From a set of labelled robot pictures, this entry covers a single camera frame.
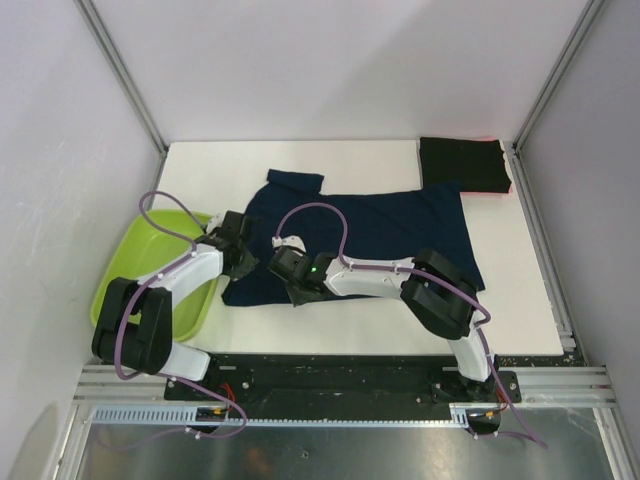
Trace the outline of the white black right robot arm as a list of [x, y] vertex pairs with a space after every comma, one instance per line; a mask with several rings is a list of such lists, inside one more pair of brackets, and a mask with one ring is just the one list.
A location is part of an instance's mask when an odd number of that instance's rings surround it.
[[294, 306], [342, 297], [402, 302], [419, 324], [444, 339], [456, 359], [463, 393], [484, 401], [497, 389], [495, 357], [481, 326], [491, 316], [477, 299], [478, 287], [432, 250], [415, 257], [375, 261], [281, 245], [268, 270], [284, 282]]

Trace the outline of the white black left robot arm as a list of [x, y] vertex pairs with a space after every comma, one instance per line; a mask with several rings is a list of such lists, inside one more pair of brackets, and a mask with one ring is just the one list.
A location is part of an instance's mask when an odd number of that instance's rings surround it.
[[253, 218], [228, 211], [210, 220], [188, 250], [167, 265], [136, 279], [111, 280], [94, 330], [94, 356], [144, 374], [185, 378], [197, 398], [214, 397], [221, 376], [209, 368], [208, 353], [174, 338], [173, 314], [205, 283], [220, 276], [236, 281], [255, 268], [258, 260], [248, 249], [253, 224]]

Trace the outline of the navy blue t shirt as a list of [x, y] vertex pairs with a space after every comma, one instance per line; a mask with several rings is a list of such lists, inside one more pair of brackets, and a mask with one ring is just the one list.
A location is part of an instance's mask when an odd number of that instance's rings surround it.
[[245, 213], [255, 219], [248, 248], [259, 261], [223, 292], [232, 307], [287, 304], [284, 283], [267, 265], [276, 233], [299, 236], [311, 256], [344, 252], [365, 260], [394, 260], [431, 249], [485, 288], [456, 182], [370, 195], [324, 195], [323, 176], [272, 169]]

